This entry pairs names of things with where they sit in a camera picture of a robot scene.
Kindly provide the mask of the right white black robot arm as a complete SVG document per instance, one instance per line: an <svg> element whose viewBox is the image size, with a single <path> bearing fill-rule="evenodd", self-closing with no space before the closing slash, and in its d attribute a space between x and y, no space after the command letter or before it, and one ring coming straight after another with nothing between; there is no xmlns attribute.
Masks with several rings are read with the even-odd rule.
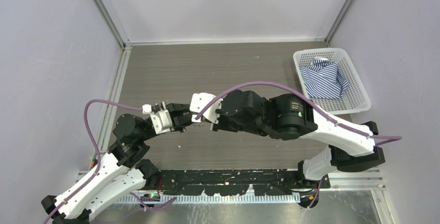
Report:
<svg viewBox="0 0 440 224"><path fill-rule="evenodd" d="M296 181L303 188L311 187L333 171L362 172L386 161L382 148L371 138L368 126L335 116L333 123L291 93L266 99L253 91L234 90L213 106L217 114L215 131L326 143L321 153L298 163Z"/></svg>

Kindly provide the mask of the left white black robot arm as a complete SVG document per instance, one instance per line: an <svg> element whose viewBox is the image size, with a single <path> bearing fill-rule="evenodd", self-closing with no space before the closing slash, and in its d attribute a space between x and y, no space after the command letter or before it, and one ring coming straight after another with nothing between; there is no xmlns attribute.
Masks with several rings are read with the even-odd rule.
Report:
<svg viewBox="0 0 440 224"><path fill-rule="evenodd" d="M144 187L155 189L160 170L144 156L146 141L168 132L185 132L196 112L189 104L143 105L142 116L122 114L116 120L116 141L96 165L60 195L48 195L41 204L47 213L44 223L90 223L119 198Z"/></svg>

